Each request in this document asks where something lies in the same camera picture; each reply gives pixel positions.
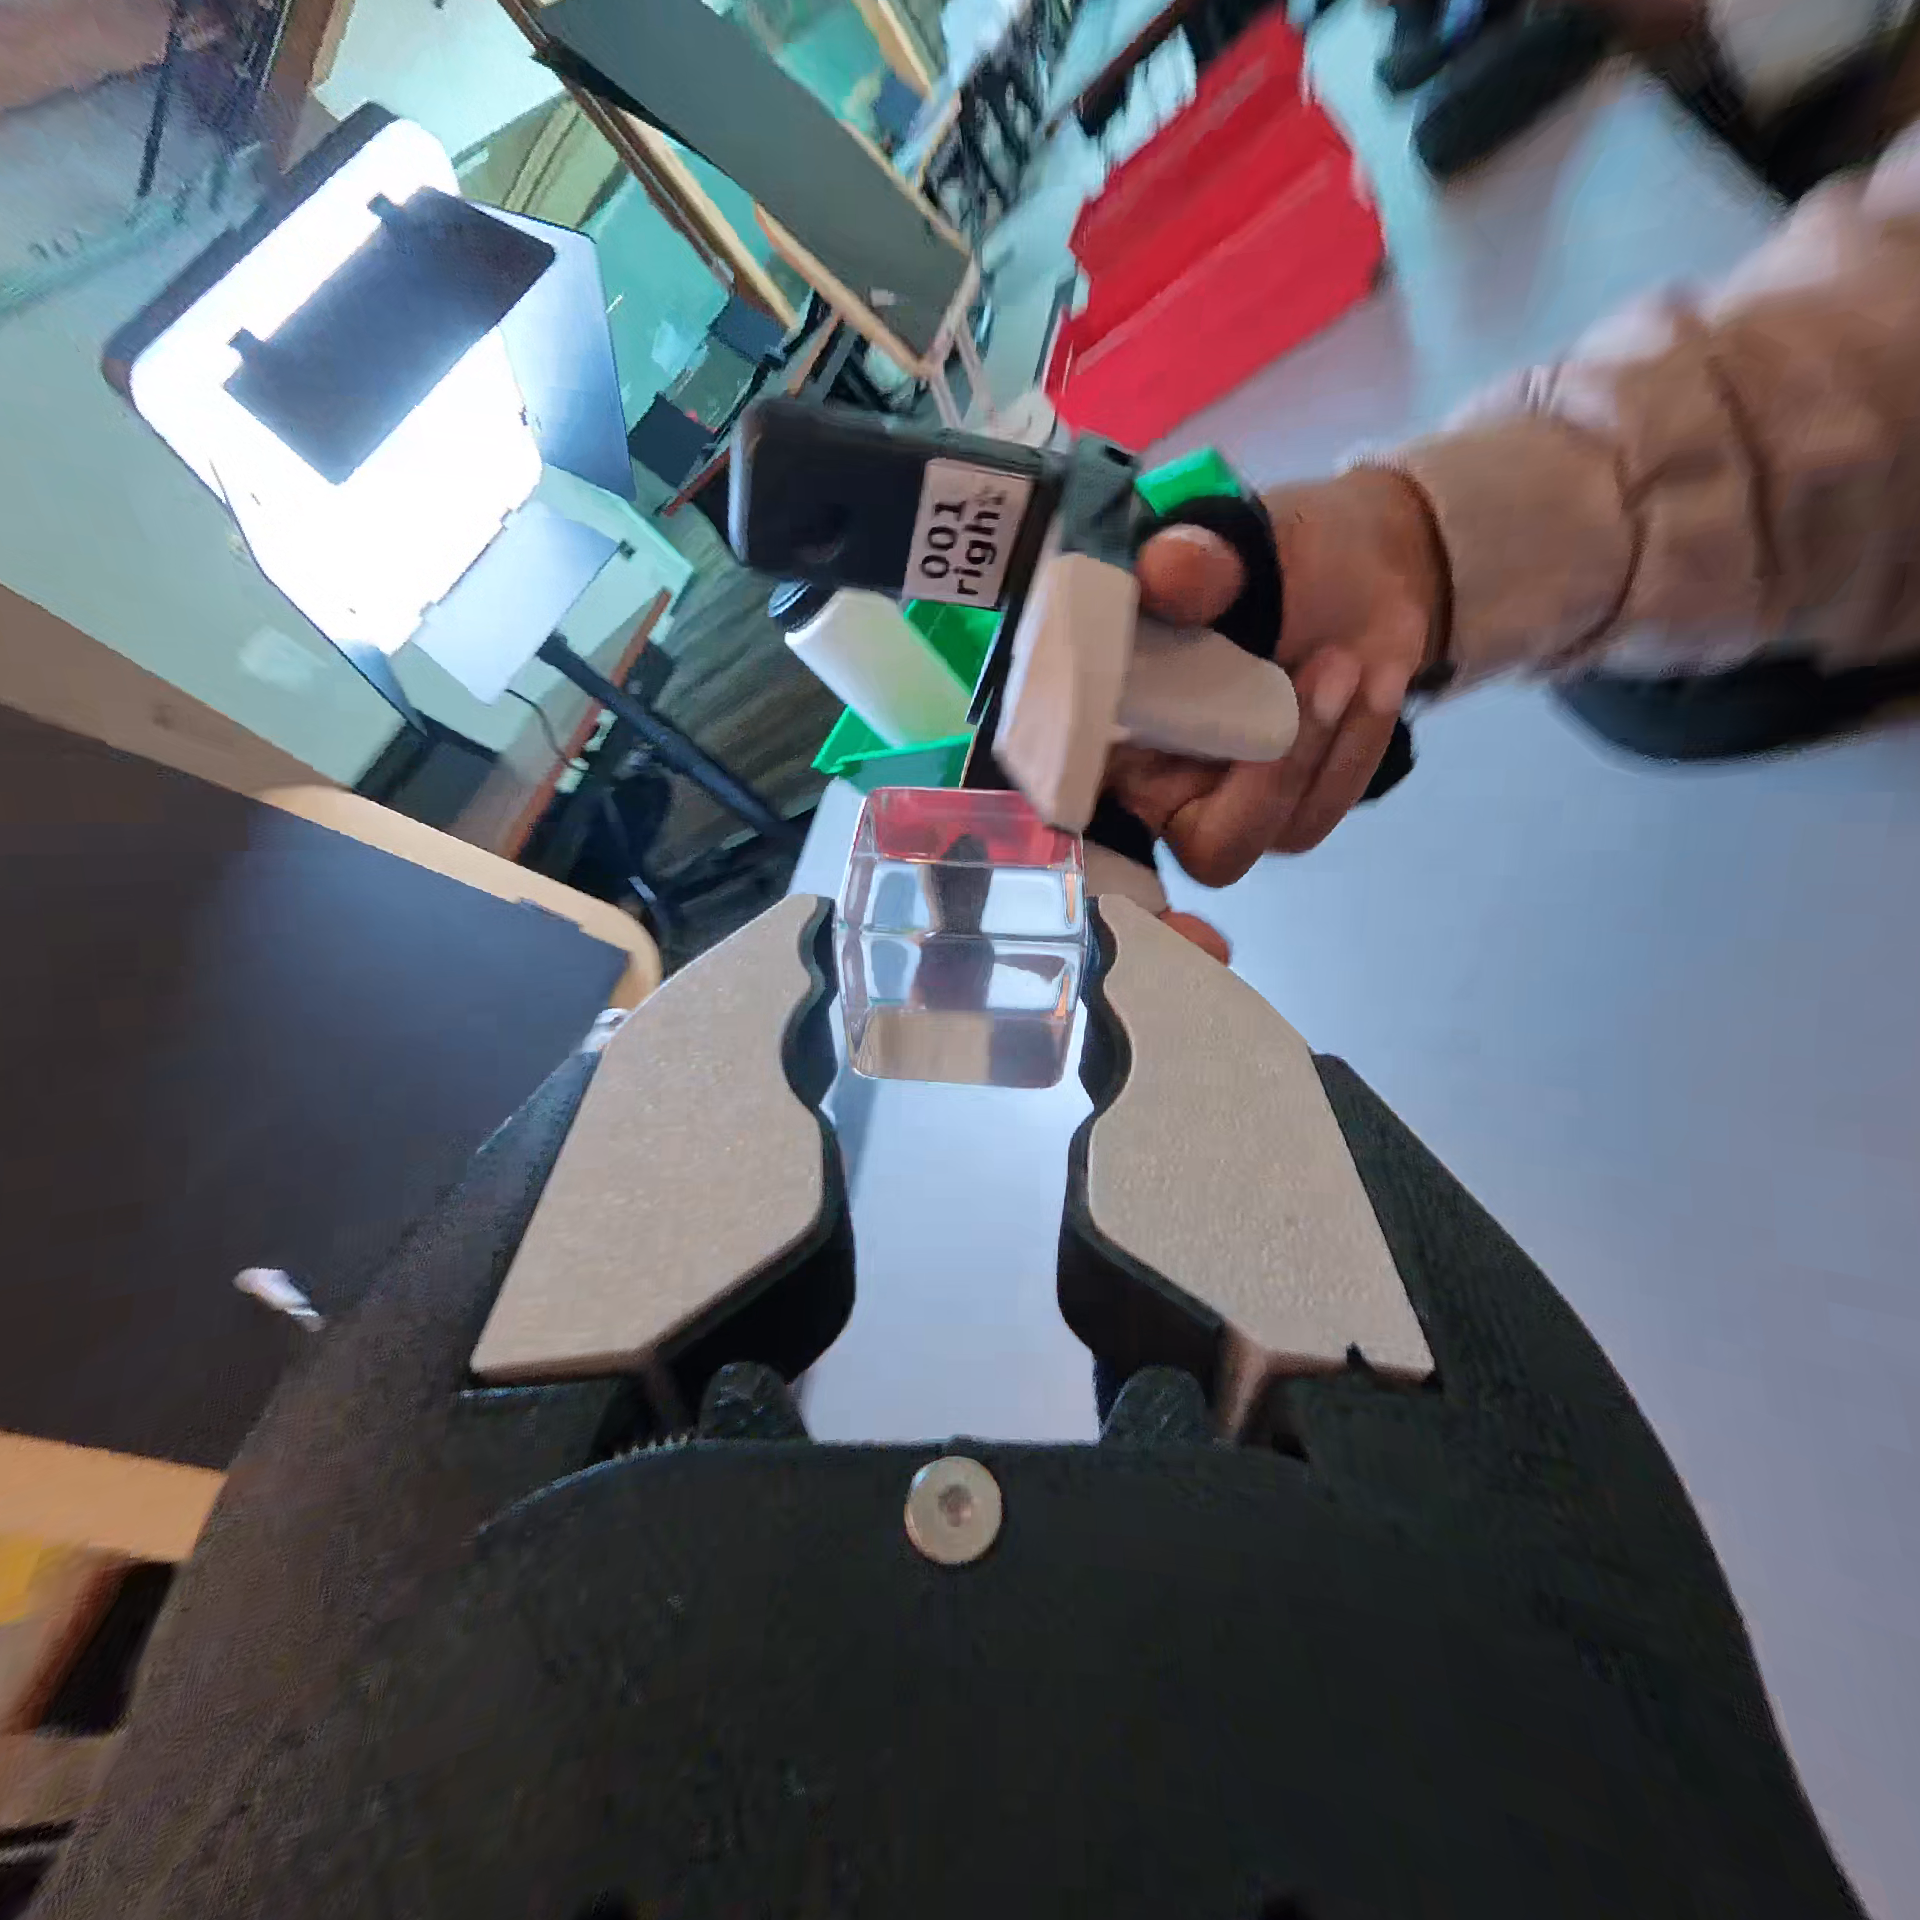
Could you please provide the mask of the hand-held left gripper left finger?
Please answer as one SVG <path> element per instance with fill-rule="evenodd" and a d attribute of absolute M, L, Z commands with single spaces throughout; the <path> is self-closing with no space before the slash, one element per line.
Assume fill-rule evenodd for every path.
<path fill-rule="evenodd" d="M 802 1381 L 852 1319 L 826 1114 L 833 909 L 790 894 L 668 979 L 599 1050 L 469 1357 L 486 1387 Z"/>

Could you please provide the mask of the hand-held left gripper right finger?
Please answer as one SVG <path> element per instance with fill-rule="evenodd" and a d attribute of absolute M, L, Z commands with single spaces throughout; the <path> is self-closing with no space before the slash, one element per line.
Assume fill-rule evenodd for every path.
<path fill-rule="evenodd" d="M 1195 1383 L 1213 1433 L 1274 1425 L 1283 1383 L 1435 1374 L 1301 1034 L 1120 894 L 1094 901 L 1057 1304 L 1095 1378 Z"/>

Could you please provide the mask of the clear acrylic cube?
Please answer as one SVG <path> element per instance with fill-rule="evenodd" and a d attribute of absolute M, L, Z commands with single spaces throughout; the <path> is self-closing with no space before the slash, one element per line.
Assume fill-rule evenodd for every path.
<path fill-rule="evenodd" d="M 856 1075 L 1056 1089 L 1087 954 L 1083 845 L 1017 792 L 863 797 L 833 904 L 836 1002 Z"/>

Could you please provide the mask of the person's right forearm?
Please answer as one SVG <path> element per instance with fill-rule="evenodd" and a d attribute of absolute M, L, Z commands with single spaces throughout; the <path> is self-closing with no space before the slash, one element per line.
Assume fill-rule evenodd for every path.
<path fill-rule="evenodd" d="M 1459 687 L 1916 661 L 1916 127 L 1715 289 L 1616 315 L 1385 465 L 1435 529 Z"/>

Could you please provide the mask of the person's right hand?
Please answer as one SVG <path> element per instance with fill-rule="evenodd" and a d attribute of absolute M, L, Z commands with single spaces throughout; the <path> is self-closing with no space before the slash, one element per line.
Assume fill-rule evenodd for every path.
<path fill-rule="evenodd" d="M 1290 752 L 1223 765 L 1128 745 L 1107 763 L 1118 807 L 1209 891 L 1311 852 L 1362 805 L 1446 625 L 1446 555 L 1404 473 L 1360 465 L 1261 505 L 1282 574 L 1271 655 L 1299 708 Z"/>

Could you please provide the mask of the white cylindrical bottle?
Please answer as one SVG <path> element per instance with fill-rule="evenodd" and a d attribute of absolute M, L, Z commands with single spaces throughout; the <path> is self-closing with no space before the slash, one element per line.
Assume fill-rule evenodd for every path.
<path fill-rule="evenodd" d="M 887 750 L 964 734 L 969 692 L 876 590 L 780 582 L 767 615 L 791 656 Z"/>

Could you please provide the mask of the green plastic bin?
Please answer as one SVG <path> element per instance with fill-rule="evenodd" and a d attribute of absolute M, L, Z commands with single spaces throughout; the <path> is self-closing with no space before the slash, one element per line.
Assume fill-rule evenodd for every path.
<path fill-rule="evenodd" d="M 1171 522 L 1176 511 L 1195 503 L 1249 505 L 1253 498 L 1241 475 L 1211 445 L 1146 468 L 1136 476 L 1134 493 L 1143 516 L 1154 522 Z M 839 719 L 812 768 L 828 781 L 848 781 L 861 792 L 886 786 L 958 788 L 976 733 L 968 708 L 994 651 L 1001 615 L 914 598 L 891 615 L 891 628 L 873 627 L 876 639 L 894 646 L 900 661 L 914 671 L 924 665 L 931 675 L 925 682 L 930 707 L 903 733 L 887 733 L 876 726 L 861 703 L 846 699 L 833 676 L 839 668 L 824 672 L 829 662 L 822 651 L 848 625 L 843 616 L 860 613 L 877 621 L 879 604 L 871 593 L 843 593 L 785 635 L 788 651 L 841 699 Z"/>

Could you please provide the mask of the black light stand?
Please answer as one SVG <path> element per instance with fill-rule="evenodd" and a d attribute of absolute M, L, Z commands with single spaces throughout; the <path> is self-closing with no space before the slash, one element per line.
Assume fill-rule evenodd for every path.
<path fill-rule="evenodd" d="M 802 843 L 804 833 L 794 828 L 791 821 L 780 815 L 757 788 L 662 719 L 646 700 L 612 682 L 586 656 L 577 655 L 561 635 L 548 635 L 537 646 L 535 661 L 559 675 L 590 703 L 612 713 L 671 772 L 700 788 L 757 838 L 782 851 L 794 851 Z"/>

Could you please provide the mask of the black board panel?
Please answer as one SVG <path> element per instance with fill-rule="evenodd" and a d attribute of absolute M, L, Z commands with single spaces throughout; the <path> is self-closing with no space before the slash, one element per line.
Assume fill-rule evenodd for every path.
<path fill-rule="evenodd" d="M 895 361 L 938 354 L 978 283 L 969 246 L 742 27 L 702 2 L 539 4 L 535 22 L 566 85 L 729 181 L 780 256 Z"/>

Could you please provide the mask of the red plastic bin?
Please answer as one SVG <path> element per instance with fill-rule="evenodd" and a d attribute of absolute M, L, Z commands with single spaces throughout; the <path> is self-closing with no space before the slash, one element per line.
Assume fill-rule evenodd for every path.
<path fill-rule="evenodd" d="M 1304 34 L 1269 8 L 1078 212 L 1067 251 L 1083 315 L 1116 324 L 1315 186 L 1349 204 L 1353 154 L 1311 92 Z"/>
<path fill-rule="evenodd" d="M 1249 162 L 1092 279 L 1042 391 L 1070 431 L 1148 450 L 1355 310 L 1384 263 L 1343 149 Z"/>

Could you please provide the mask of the black board on table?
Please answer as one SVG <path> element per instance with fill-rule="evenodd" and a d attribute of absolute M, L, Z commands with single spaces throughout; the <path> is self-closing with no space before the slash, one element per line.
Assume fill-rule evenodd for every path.
<path fill-rule="evenodd" d="M 1 1427 L 224 1471 L 619 953 L 3 710 Z"/>

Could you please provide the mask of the lit softbox light panel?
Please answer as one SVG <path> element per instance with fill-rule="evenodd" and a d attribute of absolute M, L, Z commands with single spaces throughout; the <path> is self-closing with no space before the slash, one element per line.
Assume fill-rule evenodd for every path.
<path fill-rule="evenodd" d="M 473 703 L 575 687 L 691 565 L 640 513 L 594 240 L 472 202 L 355 109 L 101 357 L 253 566 L 402 717 L 415 648 Z"/>

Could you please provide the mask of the black shoe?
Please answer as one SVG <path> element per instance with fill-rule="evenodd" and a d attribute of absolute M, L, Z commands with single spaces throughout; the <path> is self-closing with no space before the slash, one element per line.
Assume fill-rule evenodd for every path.
<path fill-rule="evenodd" d="M 1532 132 L 1614 55 L 1586 4 L 1538 4 L 1483 27 L 1444 64 L 1407 136 L 1427 181 L 1446 184 Z"/>

